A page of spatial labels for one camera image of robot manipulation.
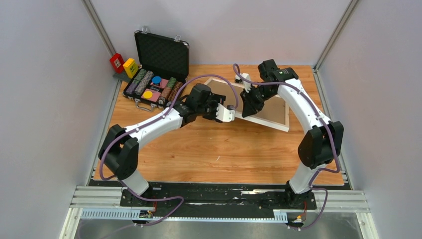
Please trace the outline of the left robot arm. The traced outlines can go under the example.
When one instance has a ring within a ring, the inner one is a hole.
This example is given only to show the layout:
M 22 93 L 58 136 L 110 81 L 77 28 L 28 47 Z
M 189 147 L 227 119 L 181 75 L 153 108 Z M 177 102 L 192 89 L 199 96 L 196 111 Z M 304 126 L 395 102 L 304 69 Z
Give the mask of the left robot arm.
M 215 94 L 205 84 L 196 84 L 188 95 L 163 112 L 127 127 L 112 126 L 99 151 L 99 159 L 133 193 L 141 206 L 152 201 L 149 184 L 137 170 L 139 151 L 151 141 L 203 117 L 218 123 L 234 120 L 233 105 L 224 106 L 226 97 Z

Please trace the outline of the brown backing board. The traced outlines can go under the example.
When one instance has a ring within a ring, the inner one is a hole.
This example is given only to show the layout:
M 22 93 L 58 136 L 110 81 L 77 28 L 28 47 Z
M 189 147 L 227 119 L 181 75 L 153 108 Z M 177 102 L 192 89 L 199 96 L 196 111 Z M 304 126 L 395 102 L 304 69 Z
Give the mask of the brown backing board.
M 210 78 L 205 82 L 205 85 L 208 85 L 213 93 L 226 96 L 226 99 L 223 103 L 224 106 L 235 106 L 236 101 L 234 92 L 227 82 L 217 78 Z M 232 83 L 232 85 L 239 99 L 238 108 L 236 109 L 236 116 L 240 119 L 243 119 L 243 101 L 240 97 L 240 93 L 243 91 L 243 85 L 238 83 Z M 255 115 L 246 117 L 245 120 L 251 121 L 252 119 L 260 119 L 286 125 L 288 123 L 286 112 L 285 101 L 278 96 L 274 96 L 264 102 L 264 107 L 260 112 Z

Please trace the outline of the light wooden picture frame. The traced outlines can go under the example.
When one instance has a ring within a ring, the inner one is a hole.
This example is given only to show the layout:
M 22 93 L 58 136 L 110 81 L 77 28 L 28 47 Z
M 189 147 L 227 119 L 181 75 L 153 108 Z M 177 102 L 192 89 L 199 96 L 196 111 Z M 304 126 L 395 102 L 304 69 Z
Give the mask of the light wooden picture frame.
M 271 127 L 271 128 L 277 129 L 277 130 L 288 132 L 289 129 L 290 129 L 290 117 L 289 117 L 289 106 L 287 104 L 286 104 L 286 111 L 287 111 L 286 116 L 288 117 L 288 123 L 286 125 L 275 123 L 275 122 L 272 122 L 272 121 L 265 121 L 265 120 L 262 120 L 262 119 L 252 119 L 251 121 L 249 121 L 249 120 L 246 120 L 246 121 L 253 122 L 253 123 L 260 124 L 260 125 L 267 126 L 267 127 Z

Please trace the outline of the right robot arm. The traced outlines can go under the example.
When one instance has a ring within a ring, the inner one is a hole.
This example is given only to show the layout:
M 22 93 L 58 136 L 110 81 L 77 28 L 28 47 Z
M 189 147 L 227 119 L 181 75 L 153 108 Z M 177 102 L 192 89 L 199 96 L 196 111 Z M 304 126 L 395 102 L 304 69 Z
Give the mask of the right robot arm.
M 265 102 L 274 96 L 281 97 L 298 119 L 304 137 L 298 146 L 300 164 L 287 182 L 284 201 L 296 208 L 313 190 L 313 181 L 320 172 L 338 173 L 339 154 L 342 146 L 344 126 L 327 117 L 305 91 L 298 74 L 291 68 L 279 68 L 273 59 L 258 65 L 261 82 L 246 79 L 238 64 L 233 70 L 244 84 L 240 96 L 243 101 L 242 117 L 259 113 Z

